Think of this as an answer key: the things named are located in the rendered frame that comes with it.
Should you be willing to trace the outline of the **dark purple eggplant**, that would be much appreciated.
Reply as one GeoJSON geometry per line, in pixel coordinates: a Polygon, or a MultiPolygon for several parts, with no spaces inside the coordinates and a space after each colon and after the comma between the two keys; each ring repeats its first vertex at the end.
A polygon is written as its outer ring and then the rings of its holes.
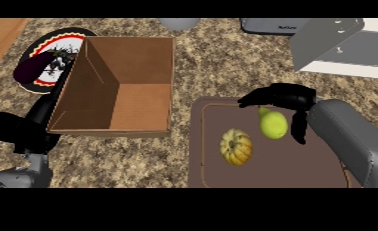
{"type": "Polygon", "coordinates": [[[35,81],[44,71],[63,71],[76,54],[64,50],[48,50],[28,58],[14,68],[13,78],[20,84],[35,81]]]}

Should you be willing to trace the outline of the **yellow orange striped squash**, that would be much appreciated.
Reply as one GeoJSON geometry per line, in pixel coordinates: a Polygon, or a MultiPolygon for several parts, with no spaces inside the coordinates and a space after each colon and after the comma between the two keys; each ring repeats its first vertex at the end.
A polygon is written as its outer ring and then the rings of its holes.
{"type": "Polygon", "coordinates": [[[220,140],[220,154],[231,165],[243,165],[252,156],[252,141],[245,131],[228,129],[220,140]]]}

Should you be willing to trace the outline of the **green pear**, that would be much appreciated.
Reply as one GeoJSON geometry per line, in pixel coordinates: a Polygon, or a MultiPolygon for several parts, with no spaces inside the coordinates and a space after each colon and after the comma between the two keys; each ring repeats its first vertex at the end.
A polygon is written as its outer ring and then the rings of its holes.
{"type": "Polygon", "coordinates": [[[270,139],[280,139],[287,132],[287,121],[284,115],[279,111],[273,111],[265,107],[258,108],[259,115],[259,131],[270,139]]]}

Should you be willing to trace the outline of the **open brown cardboard box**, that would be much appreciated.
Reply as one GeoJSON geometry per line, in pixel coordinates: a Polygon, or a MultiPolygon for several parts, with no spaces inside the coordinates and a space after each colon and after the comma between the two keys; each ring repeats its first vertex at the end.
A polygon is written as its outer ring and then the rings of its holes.
{"type": "Polygon", "coordinates": [[[87,136],[166,136],[172,76],[171,37],[87,37],[47,130],[87,136]]]}

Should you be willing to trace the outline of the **black red patterned plate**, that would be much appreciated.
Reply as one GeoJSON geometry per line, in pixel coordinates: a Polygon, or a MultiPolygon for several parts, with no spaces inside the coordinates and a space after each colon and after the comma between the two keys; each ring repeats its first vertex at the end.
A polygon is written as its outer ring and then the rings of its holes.
{"type": "MultiPolygon", "coordinates": [[[[78,27],[67,27],[48,32],[29,45],[22,54],[17,65],[28,58],[48,50],[64,50],[69,53],[76,54],[81,48],[82,40],[87,36],[94,36],[94,33],[88,29],[78,27]]],[[[63,71],[54,70],[53,73],[44,71],[32,83],[20,84],[17,81],[16,82],[28,92],[35,94],[48,94],[63,71]]]]}

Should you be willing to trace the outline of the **grey round object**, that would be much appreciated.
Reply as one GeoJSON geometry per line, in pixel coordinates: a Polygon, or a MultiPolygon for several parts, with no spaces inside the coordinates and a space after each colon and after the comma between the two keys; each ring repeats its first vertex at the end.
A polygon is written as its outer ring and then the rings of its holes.
{"type": "Polygon", "coordinates": [[[187,30],[194,27],[200,21],[199,18],[159,18],[160,25],[174,31],[187,30]]]}

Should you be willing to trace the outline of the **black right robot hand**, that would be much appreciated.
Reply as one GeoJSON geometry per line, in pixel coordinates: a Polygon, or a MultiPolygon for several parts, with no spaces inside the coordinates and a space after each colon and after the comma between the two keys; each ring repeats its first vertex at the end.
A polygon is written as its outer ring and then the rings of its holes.
{"type": "Polygon", "coordinates": [[[267,87],[253,89],[239,100],[239,107],[251,105],[273,105],[293,110],[290,121],[290,136],[305,144],[307,112],[315,104],[315,90],[290,83],[271,83],[267,87]]]}

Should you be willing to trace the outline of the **brown tray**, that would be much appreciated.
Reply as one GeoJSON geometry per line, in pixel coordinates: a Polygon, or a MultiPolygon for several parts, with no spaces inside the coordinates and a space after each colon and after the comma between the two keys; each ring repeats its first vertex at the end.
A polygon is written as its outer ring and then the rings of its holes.
{"type": "Polygon", "coordinates": [[[259,132],[258,108],[233,98],[200,97],[191,105],[189,185],[208,188],[357,188],[352,174],[313,132],[305,143],[290,136],[273,140],[259,132]],[[220,154],[222,133],[237,128],[251,137],[252,156],[240,166],[220,154]]]}

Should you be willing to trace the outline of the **dark grey appliance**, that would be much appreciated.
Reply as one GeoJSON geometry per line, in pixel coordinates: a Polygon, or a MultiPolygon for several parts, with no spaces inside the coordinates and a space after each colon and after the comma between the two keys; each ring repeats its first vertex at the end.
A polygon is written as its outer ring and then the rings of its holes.
{"type": "Polygon", "coordinates": [[[308,18],[240,18],[240,29],[251,34],[293,35],[308,18]]]}

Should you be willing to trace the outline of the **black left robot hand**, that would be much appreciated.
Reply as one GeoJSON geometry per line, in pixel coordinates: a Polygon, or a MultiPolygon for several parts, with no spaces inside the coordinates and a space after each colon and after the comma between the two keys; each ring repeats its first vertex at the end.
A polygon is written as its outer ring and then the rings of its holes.
{"type": "Polygon", "coordinates": [[[48,94],[35,101],[25,117],[0,111],[0,141],[14,144],[14,153],[47,154],[60,135],[47,132],[47,124],[56,107],[73,61],[66,64],[48,94]]]}

